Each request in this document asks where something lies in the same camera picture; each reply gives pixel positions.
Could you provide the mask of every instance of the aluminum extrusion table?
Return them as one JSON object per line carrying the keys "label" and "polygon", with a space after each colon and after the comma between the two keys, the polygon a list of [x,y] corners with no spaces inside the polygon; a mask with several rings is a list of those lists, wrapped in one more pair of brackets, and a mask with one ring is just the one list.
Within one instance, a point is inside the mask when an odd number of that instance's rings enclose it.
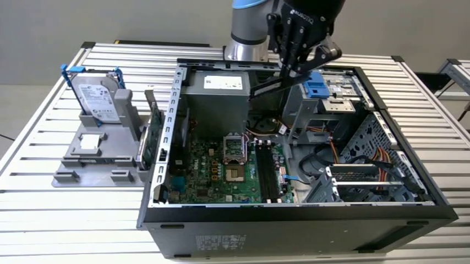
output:
{"label": "aluminum extrusion table", "polygon": [[[164,110],[176,58],[222,57],[220,48],[96,43],[79,50],[69,65],[105,70],[119,66],[133,105],[148,113],[143,91],[153,89]],[[344,55],[331,65],[364,70],[459,219],[386,255],[200,259],[198,263],[470,263],[470,136],[407,64],[395,60]],[[149,233],[135,230],[143,188],[51,185],[80,125],[79,112],[60,78],[0,160],[0,263],[171,263],[175,260],[163,259]]]}

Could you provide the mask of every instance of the power supply label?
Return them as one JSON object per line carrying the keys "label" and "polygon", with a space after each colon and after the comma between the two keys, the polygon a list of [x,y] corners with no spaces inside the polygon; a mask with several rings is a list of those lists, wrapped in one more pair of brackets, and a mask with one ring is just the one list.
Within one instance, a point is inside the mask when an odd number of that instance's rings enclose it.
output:
{"label": "power supply label", "polygon": [[214,76],[204,77],[204,89],[243,90],[242,76]]}

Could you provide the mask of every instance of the hard drive label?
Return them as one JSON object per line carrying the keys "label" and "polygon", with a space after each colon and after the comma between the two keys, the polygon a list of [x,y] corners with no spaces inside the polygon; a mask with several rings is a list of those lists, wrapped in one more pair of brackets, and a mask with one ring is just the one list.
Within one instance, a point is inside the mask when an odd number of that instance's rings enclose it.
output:
{"label": "hard drive label", "polygon": [[93,117],[101,122],[119,121],[108,89],[101,85],[91,84],[80,84],[79,89]]}

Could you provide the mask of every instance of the gray wall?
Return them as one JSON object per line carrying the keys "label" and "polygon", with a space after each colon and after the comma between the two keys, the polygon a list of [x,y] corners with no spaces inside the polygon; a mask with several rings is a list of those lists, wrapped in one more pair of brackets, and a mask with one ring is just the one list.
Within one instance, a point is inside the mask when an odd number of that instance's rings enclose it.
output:
{"label": "gray wall", "polygon": [[[49,85],[83,41],[230,38],[230,0],[0,0],[0,84]],[[470,58],[469,0],[347,0],[334,38],[344,53],[399,54],[416,70]]]}

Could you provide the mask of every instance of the green circuit board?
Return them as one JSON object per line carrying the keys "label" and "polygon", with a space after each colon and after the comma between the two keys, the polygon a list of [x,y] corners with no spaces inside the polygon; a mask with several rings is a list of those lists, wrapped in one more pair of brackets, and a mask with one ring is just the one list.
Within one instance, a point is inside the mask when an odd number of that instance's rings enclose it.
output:
{"label": "green circuit board", "polygon": [[[247,145],[247,162],[243,165],[223,164],[223,141],[194,140],[185,174],[184,191],[171,190],[169,202],[179,204],[262,203],[254,145]],[[272,148],[282,155],[282,147]],[[283,202],[292,201],[290,184]]]}

